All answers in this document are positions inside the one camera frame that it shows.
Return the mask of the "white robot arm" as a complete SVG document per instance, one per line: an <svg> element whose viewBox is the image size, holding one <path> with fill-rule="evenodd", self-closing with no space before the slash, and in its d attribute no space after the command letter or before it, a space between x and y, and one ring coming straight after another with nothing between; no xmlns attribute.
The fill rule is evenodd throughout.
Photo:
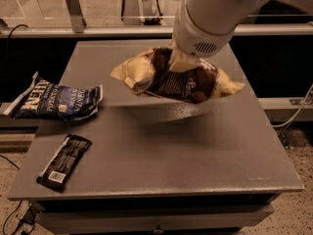
<svg viewBox="0 0 313 235"><path fill-rule="evenodd" d="M169 68L188 71L216 55L237 25L269 0L182 0L175 16ZM312 13L313 0L278 0Z"/></svg>

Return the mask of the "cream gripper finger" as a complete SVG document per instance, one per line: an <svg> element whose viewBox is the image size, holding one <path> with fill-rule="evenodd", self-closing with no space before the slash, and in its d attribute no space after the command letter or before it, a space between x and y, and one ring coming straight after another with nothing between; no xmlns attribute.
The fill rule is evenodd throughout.
<svg viewBox="0 0 313 235"><path fill-rule="evenodd" d="M201 60L193 55L184 53L176 44L174 39L171 40L170 48L172 50L169 60L169 70L175 72L184 72L195 69L201 65Z"/></svg>

